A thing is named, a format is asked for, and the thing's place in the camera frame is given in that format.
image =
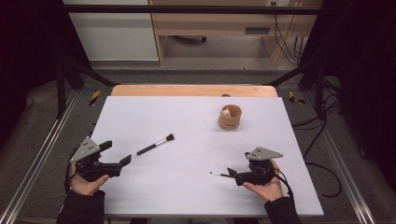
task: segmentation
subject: human hand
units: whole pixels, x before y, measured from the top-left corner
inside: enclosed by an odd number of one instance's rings
[[[72,164],[73,173],[76,171],[76,164]],[[110,178],[109,175],[103,175],[99,179],[89,182],[80,175],[74,175],[70,179],[70,187],[75,193],[92,196],[99,188]]]
[[[279,175],[279,167],[273,160],[271,160],[271,163],[274,165],[276,175]],[[245,182],[243,185],[245,188],[257,193],[264,200],[265,203],[268,201],[272,202],[278,198],[283,197],[280,180],[277,177],[274,177],[269,183],[264,186],[256,186],[248,182]]]

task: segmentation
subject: white table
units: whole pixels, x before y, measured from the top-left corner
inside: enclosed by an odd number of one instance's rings
[[[218,125],[221,108],[239,105],[238,129]],[[175,140],[141,156],[136,152],[172,133]],[[103,162],[133,154],[120,177],[102,186],[105,213],[115,217],[263,217],[263,201],[231,178],[211,175],[249,171],[245,152],[266,147],[294,192],[297,213],[323,211],[304,165],[282,99],[278,97],[109,96],[92,140],[113,141]]]

